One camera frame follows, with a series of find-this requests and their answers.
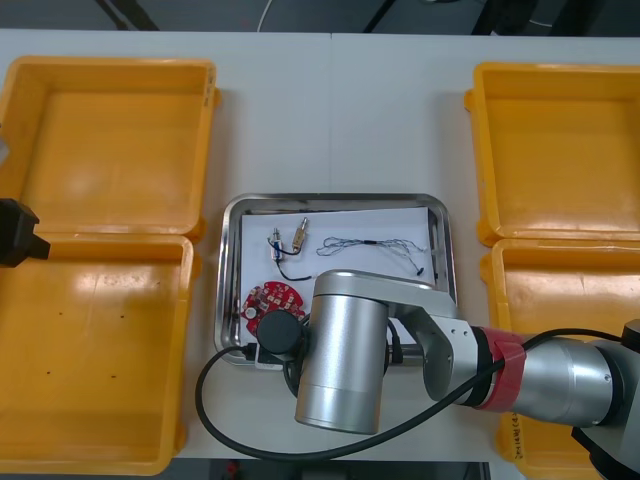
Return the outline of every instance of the table surface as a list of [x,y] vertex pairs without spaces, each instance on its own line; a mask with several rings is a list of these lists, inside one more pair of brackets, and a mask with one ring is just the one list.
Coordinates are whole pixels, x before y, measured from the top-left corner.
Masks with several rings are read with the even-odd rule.
[[[222,104],[214,120],[205,201],[209,234],[188,332],[183,419],[185,457],[237,457],[201,426],[197,375],[214,352],[216,226],[242,193],[428,193],[451,215],[459,303],[488,325],[478,263],[478,202],[464,92],[483,61],[640,64],[636,39],[560,39],[330,34],[140,33],[0,30],[0,75],[22,55],[210,58]],[[303,452],[359,438],[293,419],[281,374],[216,365],[206,385],[211,420],[254,447]],[[381,429],[431,405],[414,368],[385,377]],[[451,407],[362,460],[488,461],[498,417]]]

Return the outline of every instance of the floor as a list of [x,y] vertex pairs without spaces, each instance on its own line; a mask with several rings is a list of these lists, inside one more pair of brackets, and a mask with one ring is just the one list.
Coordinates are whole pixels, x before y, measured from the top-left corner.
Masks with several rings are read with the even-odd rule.
[[[238,468],[235,477],[229,467]],[[65,476],[65,475],[0,475],[2,480],[126,480],[134,477]],[[383,463],[330,462],[299,467],[259,461],[227,461],[176,459],[157,480],[478,480],[479,464],[465,463]]]
[[[467,35],[485,0],[397,0],[375,33]],[[139,0],[161,30],[255,31],[267,0]],[[263,31],[360,33],[383,0],[273,0]],[[546,35],[562,8],[539,0],[526,35]],[[607,0],[589,35],[640,36],[640,2]],[[91,0],[0,0],[0,28],[114,30]]]

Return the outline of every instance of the red ring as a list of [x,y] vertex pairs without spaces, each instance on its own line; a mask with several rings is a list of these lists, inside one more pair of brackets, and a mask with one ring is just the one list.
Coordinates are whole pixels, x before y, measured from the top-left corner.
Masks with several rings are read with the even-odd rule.
[[504,368],[497,373],[496,384],[489,399],[478,410],[491,412],[508,412],[513,407],[524,374],[524,362],[527,354],[522,348],[524,339],[515,333],[497,330],[494,328],[482,328],[489,343],[489,350],[493,361],[504,358]]

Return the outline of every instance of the cable connector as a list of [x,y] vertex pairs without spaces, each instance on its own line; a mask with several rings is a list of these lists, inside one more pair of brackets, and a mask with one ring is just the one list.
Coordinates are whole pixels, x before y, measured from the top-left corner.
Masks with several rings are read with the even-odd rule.
[[294,252],[299,252],[300,250],[302,250],[302,244],[304,243],[308,221],[309,220],[307,219],[307,217],[304,217],[302,223],[298,227],[298,230],[296,230],[296,234],[293,237],[293,243],[291,244]]
[[280,231],[277,228],[273,229],[269,245],[271,245],[271,260],[276,263],[284,260],[282,239],[280,238]]

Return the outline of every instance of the black circular component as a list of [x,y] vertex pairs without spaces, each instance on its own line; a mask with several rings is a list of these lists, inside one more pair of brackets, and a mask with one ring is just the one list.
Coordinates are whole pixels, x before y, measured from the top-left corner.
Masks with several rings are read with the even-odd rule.
[[302,325],[286,310],[274,310],[260,320],[256,337],[260,346],[273,355],[295,356],[302,345]]
[[624,326],[621,343],[629,350],[640,353],[640,320],[633,320]]

